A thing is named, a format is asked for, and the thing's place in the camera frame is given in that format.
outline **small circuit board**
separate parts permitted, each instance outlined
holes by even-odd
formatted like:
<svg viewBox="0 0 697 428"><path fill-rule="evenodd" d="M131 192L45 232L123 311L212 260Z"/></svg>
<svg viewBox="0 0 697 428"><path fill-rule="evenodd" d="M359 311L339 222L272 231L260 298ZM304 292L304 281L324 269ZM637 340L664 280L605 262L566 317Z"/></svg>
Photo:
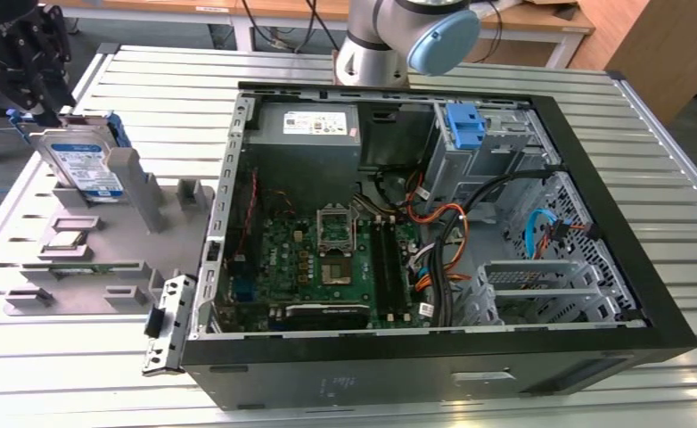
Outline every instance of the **small circuit board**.
<svg viewBox="0 0 697 428"><path fill-rule="evenodd" d="M329 228L323 233L343 239L340 227ZM381 232L387 237L383 243ZM221 318L235 319L243 331L277 331L289 329L279 325L292 315L288 308L311 312L340 309L345 314L332 317L331 322L357 316L359 311L369 321L361 328L420 326L423 321L412 313L404 268L409 251L415 250L415 227L360 219L352 222L351 234L352 251L320 251L316 218L267 220L256 280L233 281L237 302L220 309ZM320 323L312 324L317 325L309 325L309 329L319 330ZM344 328L352 325L357 326L348 322Z"/></svg>

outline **wooden table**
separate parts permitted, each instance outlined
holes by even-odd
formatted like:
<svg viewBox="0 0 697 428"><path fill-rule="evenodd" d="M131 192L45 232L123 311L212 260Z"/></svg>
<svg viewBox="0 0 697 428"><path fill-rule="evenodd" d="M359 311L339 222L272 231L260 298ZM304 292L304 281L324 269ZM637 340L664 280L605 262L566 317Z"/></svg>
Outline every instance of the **wooden table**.
<svg viewBox="0 0 697 428"><path fill-rule="evenodd" d="M347 29L349 3L351 0L317 3L317 11L329 29ZM59 0L56 4L63 7L65 15L75 18L227 24L235 28L239 51L255 50L253 26L241 0ZM312 11L305 0L248 0L248 5L260 27L308 27ZM514 50L510 42L550 44L548 60L542 60L546 63L537 65L565 68L584 36L593 33L594 27L581 12L572 21L565 21L553 16L553 10L546 6L520 4L502 12L504 44L500 51L506 56L521 51ZM496 15L485 18L481 25L480 45L485 46L497 35ZM477 47L473 51L473 59L480 49L484 48ZM524 49L526 52L532 50L541 52L534 47ZM493 59L492 62L504 62L498 55Z"/></svg>

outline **label sticker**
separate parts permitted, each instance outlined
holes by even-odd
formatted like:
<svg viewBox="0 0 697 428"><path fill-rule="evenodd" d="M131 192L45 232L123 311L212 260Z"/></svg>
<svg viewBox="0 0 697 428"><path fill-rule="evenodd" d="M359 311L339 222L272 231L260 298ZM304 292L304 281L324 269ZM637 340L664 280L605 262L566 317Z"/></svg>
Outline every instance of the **label sticker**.
<svg viewBox="0 0 697 428"><path fill-rule="evenodd" d="M420 197L423 198L424 201L427 201L428 198L431 197L431 192L428 190L425 190L423 188L423 186L420 186L415 189L415 193L417 193L420 195Z"/></svg>
<svg viewBox="0 0 697 428"><path fill-rule="evenodd" d="M288 111L283 118L284 134L311 136L344 136L347 113L328 111Z"/></svg>
<svg viewBox="0 0 697 428"><path fill-rule="evenodd" d="M431 318L433 316L433 305L428 305L427 303L420 303L420 315L424 317Z"/></svg>
<svg viewBox="0 0 697 428"><path fill-rule="evenodd" d="M124 194L116 174L105 167L103 147L93 144L52 144L49 148L84 194L97 198L113 198Z"/></svg>
<svg viewBox="0 0 697 428"><path fill-rule="evenodd" d="M229 13L229 9L225 7L208 7L208 6L196 6L195 10L197 12L217 12L217 13Z"/></svg>

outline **white table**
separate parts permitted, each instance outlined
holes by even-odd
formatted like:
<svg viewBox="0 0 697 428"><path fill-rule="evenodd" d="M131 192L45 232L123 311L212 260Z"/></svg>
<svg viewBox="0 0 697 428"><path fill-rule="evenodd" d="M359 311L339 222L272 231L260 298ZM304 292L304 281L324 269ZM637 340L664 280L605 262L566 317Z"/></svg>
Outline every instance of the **white table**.
<svg viewBox="0 0 697 428"><path fill-rule="evenodd" d="M215 184L237 82L329 83L324 55L121 46L99 54L77 111L113 109L160 181ZM697 170L625 82L600 73L468 65L416 88L552 95L697 333ZM56 200L35 155L0 207L0 263L21 260ZM0 265L0 292L20 275ZM566 397L223 412L188 375L140 376L144 316L8 317L0 294L0 426L697 427L697 350Z"/></svg>

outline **metal bracket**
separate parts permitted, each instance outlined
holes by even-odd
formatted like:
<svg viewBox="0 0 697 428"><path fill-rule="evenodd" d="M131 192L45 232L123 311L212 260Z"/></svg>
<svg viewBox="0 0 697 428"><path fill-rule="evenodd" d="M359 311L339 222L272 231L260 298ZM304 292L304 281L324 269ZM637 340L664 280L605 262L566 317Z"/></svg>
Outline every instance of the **metal bracket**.
<svg viewBox="0 0 697 428"><path fill-rule="evenodd" d="M189 275L176 276L164 283L159 307L153 307L145 322L145 335L151 339L144 376L184 373L180 359L189 332L196 283L197 279Z"/></svg>

